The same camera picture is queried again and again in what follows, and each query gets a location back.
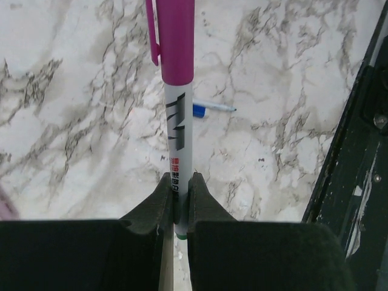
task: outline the purple marker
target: purple marker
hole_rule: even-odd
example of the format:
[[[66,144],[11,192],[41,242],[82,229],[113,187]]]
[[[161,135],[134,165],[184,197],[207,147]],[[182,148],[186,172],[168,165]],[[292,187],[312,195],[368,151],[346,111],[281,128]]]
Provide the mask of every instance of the purple marker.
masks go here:
[[[188,192],[193,175],[194,1],[156,0],[157,44],[152,0],[145,0],[151,59],[158,65],[160,55],[165,83],[174,223],[179,239],[187,238]]]

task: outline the purple marker cap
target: purple marker cap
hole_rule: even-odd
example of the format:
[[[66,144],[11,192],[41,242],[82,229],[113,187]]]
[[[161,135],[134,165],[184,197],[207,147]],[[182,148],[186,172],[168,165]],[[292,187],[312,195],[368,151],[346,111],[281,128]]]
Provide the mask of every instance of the purple marker cap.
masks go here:
[[[168,85],[186,85],[194,78],[194,3],[195,0],[156,0],[157,44],[152,0],[145,0],[151,59],[158,65],[158,55],[161,56],[162,79]]]

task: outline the marble surface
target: marble surface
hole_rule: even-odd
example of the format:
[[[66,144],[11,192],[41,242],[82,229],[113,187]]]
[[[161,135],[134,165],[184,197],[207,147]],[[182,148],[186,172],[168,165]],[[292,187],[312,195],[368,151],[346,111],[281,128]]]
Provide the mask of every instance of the marble surface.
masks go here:
[[[382,0],[196,1],[194,160],[237,219],[299,221]],[[0,2],[0,178],[22,219],[119,218],[168,171],[144,1]],[[189,290],[175,241],[175,290]]]

